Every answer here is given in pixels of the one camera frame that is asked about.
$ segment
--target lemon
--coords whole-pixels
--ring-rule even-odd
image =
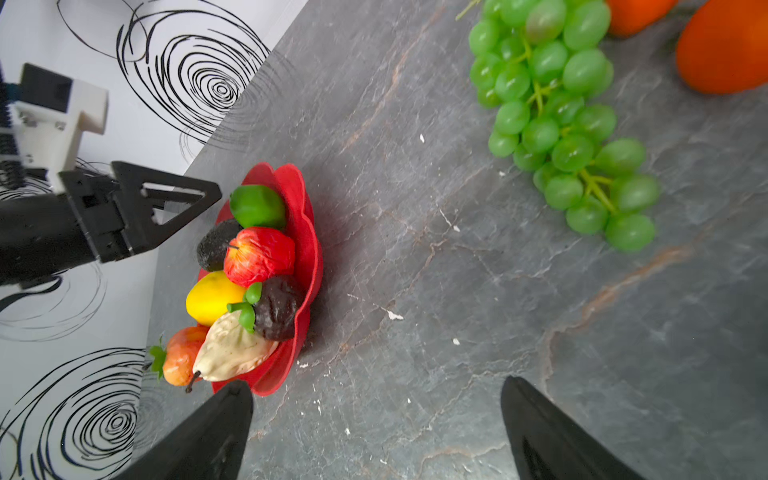
[[[243,301],[246,290],[230,282],[224,272],[208,273],[187,295],[187,312],[199,324],[211,326],[227,313],[228,303]]]

